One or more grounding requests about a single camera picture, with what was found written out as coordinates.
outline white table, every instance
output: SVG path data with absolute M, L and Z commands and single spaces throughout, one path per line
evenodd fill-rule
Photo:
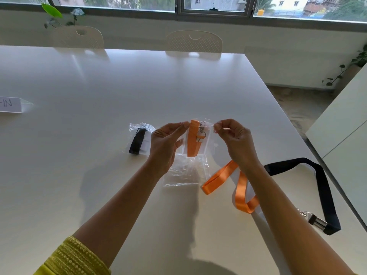
M 122 154 L 129 123 L 232 117 L 253 133 L 263 164 L 315 160 L 243 54 L 219 60 L 160 51 L 0 47 L 1 96 L 32 102 L 0 114 L 0 266 L 31 273 L 144 162 Z M 217 138 L 213 171 L 229 161 Z M 295 205 L 322 215 L 313 172 L 274 177 Z M 266 224 L 232 204 L 231 179 L 155 187 L 112 265 L 114 274 L 287 274 Z M 367 234 L 331 184 L 342 230 L 323 237 L 367 273 Z

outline name card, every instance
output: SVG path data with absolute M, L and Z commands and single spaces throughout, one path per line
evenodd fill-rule
M 18 97 L 0 96 L 0 112 L 21 113 L 21 99 Z

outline white chair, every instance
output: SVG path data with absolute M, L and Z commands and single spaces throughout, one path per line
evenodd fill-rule
M 211 32 L 183 30 L 167 36 L 167 51 L 222 53 L 222 49 L 222 39 Z
M 100 31 L 86 26 L 62 26 L 51 33 L 53 47 L 103 49 L 103 36 Z

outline floor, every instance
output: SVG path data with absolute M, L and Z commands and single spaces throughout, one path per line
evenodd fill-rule
M 331 91 L 268 88 L 303 139 L 306 139 L 306 131 L 334 99 Z

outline window frame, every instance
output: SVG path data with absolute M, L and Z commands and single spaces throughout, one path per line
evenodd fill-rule
M 254 16 L 254 4 L 256 1 L 257 0 L 248 0 L 244 12 L 196 11 L 193 9 L 181 9 L 183 8 L 184 0 L 176 0 L 175 11 L 171 12 L 97 7 L 82 7 L 82 9 L 87 15 L 93 16 L 223 23 L 346 32 L 367 32 L 367 23 L 365 22 L 343 22 L 338 20 L 290 19 Z M 48 0 L 48 2 L 51 5 L 54 5 L 61 13 L 70 13 L 73 9 L 78 8 L 73 6 L 60 6 L 54 2 L 54 0 Z M 44 12 L 41 5 L 22 3 L 0 3 L 0 10 Z

